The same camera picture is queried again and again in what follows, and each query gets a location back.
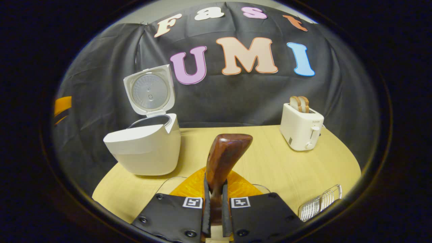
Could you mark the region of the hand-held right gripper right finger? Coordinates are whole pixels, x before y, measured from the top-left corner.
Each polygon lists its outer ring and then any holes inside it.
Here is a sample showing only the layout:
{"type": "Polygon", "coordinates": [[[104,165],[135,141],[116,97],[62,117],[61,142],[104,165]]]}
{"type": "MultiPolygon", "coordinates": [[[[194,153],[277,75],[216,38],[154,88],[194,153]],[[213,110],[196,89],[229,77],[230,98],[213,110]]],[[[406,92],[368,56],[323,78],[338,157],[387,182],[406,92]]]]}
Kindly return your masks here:
{"type": "Polygon", "coordinates": [[[233,171],[223,185],[222,202],[222,235],[231,243],[274,243],[304,226],[277,193],[262,193],[233,171]]]}

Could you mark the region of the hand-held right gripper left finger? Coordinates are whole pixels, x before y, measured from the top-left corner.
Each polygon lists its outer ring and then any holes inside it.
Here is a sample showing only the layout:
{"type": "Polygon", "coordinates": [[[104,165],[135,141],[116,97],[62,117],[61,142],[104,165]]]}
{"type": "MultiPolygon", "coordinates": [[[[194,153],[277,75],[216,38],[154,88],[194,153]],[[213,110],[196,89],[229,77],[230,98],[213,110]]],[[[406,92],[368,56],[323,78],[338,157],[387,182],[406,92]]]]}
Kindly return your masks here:
{"type": "Polygon", "coordinates": [[[204,243],[211,237],[205,170],[197,170],[170,194],[155,194],[132,225],[169,242],[204,243]]]}

